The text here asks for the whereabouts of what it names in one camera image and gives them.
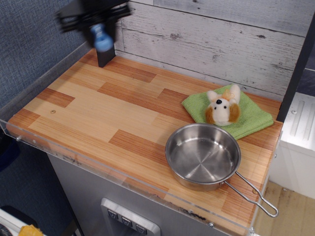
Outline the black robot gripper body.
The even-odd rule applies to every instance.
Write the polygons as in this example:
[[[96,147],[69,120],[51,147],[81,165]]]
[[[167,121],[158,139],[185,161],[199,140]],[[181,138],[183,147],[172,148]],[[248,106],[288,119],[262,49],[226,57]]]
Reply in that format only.
[[[129,15],[127,0],[73,0],[56,12],[63,32],[82,31]]]

